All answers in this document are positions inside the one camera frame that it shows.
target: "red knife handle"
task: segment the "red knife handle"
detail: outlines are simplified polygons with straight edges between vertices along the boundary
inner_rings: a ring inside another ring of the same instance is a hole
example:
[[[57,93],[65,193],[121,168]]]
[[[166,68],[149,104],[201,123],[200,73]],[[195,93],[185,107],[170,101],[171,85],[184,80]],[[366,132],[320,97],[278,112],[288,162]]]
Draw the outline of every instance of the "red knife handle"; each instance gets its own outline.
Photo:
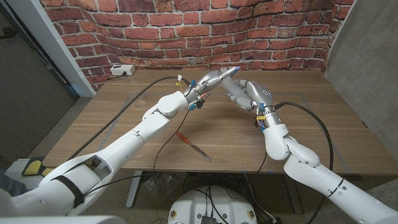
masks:
[[[188,145],[191,145],[191,142],[186,139],[186,137],[184,137],[181,133],[177,132],[175,133],[181,140],[185,141],[185,143],[187,143]]]

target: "knife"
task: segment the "knife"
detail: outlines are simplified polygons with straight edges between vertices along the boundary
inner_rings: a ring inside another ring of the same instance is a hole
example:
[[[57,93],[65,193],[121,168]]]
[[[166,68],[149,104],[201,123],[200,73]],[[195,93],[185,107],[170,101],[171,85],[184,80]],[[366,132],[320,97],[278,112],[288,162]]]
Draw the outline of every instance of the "knife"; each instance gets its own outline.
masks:
[[[189,146],[191,146],[194,150],[199,152],[205,159],[207,159],[209,162],[211,162],[211,159],[205,152],[203,152],[201,149],[199,149],[198,146],[192,144],[186,137],[184,137],[181,133],[177,132],[176,135],[183,140],[185,143],[187,143]]]

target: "black handle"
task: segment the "black handle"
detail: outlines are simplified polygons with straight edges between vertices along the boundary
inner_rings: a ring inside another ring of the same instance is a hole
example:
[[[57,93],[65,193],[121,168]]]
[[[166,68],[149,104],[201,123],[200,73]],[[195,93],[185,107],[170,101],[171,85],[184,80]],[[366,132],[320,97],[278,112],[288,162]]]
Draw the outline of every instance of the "black handle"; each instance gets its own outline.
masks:
[[[11,27],[5,27],[2,29],[2,32],[4,33],[3,36],[0,36],[0,39],[10,39],[13,38],[17,35],[17,31],[15,31]]]

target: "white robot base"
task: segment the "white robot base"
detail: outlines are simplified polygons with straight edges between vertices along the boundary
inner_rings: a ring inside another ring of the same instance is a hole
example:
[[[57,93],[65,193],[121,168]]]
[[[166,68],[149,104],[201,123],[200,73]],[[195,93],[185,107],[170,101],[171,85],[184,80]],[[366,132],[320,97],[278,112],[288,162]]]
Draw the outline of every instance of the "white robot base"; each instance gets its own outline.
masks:
[[[205,194],[211,196],[218,213],[228,223],[257,223],[252,205],[242,195],[217,185],[198,187],[182,195],[172,205],[167,223],[224,223]]]

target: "table leg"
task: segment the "table leg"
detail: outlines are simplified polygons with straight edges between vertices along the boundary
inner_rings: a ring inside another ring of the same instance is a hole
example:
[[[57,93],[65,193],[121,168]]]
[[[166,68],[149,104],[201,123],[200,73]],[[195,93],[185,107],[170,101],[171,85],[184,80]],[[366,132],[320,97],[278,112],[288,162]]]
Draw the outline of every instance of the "table leg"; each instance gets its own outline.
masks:
[[[134,175],[141,175],[141,174],[142,174],[141,170],[134,171]],[[137,190],[139,187],[140,179],[141,179],[141,177],[135,177],[131,181],[129,195],[127,196],[127,201],[126,201],[127,208],[131,208],[134,205],[134,202],[137,197]]]
[[[287,191],[289,192],[290,201],[292,202],[293,211],[296,214],[302,214],[303,208],[301,206],[301,201],[299,197],[299,193],[297,192],[297,186],[294,179],[290,178],[288,175],[284,175],[285,182],[287,186]]]

